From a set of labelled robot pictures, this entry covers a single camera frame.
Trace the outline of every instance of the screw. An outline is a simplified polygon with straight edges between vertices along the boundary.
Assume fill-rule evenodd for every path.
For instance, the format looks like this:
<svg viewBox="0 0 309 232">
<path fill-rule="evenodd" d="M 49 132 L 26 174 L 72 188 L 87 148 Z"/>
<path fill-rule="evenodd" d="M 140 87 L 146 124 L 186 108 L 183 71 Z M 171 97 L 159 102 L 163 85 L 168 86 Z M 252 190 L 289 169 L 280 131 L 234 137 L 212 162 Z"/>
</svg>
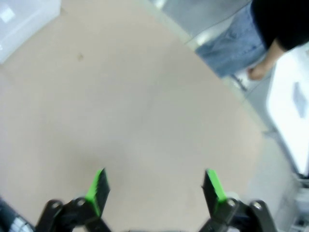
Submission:
<svg viewBox="0 0 309 232">
<path fill-rule="evenodd" d="M 259 202 L 253 202 L 253 206 L 254 206 L 255 208 L 257 208 L 258 210 L 261 210 L 261 209 L 262 209 L 262 206 L 261 206 L 261 204 L 260 204 Z"/>
<path fill-rule="evenodd" d="M 228 200 L 227 201 L 228 205 L 231 206 L 231 207 L 234 207 L 235 206 L 235 202 L 233 200 Z"/>
<path fill-rule="evenodd" d="M 84 199 L 80 199 L 80 200 L 77 202 L 77 205 L 78 205 L 78 206 L 82 206 L 84 203 L 85 203 L 85 200 L 84 200 Z"/>
<path fill-rule="evenodd" d="M 52 204 L 52 207 L 53 207 L 54 209 L 56 209 L 59 205 L 60 205 L 60 204 L 59 204 L 58 202 L 55 202 L 55 203 Z"/>
</svg>

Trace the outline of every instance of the plastic container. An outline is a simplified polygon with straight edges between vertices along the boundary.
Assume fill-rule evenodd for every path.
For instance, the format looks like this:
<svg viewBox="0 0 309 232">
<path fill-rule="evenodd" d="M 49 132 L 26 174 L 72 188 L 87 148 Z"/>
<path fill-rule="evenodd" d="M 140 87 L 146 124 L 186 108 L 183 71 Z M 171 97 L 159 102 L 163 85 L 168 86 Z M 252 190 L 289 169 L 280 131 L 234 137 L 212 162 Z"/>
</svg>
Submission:
<svg viewBox="0 0 309 232">
<path fill-rule="evenodd" d="M 60 14 L 61 0 L 0 1 L 0 63 Z"/>
</svg>

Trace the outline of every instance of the stain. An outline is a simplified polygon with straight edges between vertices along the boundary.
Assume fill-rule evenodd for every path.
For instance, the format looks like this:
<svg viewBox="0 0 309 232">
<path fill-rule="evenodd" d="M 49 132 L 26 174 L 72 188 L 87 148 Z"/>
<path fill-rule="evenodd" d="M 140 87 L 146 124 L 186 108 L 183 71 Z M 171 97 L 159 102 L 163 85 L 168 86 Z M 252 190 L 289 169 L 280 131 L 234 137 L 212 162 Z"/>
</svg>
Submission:
<svg viewBox="0 0 309 232">
<path fill-rule="evenodd" d="M 82 61 L 83 59 L 84 59 L 83 54 L 82 54 L 82 53 L 79 53 L 79 54 L 77 55 L 77 60 L 78 60 L 78 61 Z"/>
</svg>

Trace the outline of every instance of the person's leg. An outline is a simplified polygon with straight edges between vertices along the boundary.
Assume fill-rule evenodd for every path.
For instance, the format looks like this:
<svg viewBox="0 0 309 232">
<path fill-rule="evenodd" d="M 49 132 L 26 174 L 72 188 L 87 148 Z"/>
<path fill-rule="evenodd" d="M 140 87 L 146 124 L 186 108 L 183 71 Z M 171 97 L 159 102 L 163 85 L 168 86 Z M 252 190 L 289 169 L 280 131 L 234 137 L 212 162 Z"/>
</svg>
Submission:
<svg viewBox="0 0 309 232">
<path fill-rule="evenodd" d="M 251 4 L 236 13 L 232 24 L 225 32 L 196 50 L 220 77 L 248 67 L 265 52 L 266 49 L 254 25 Z"/>
</svg>

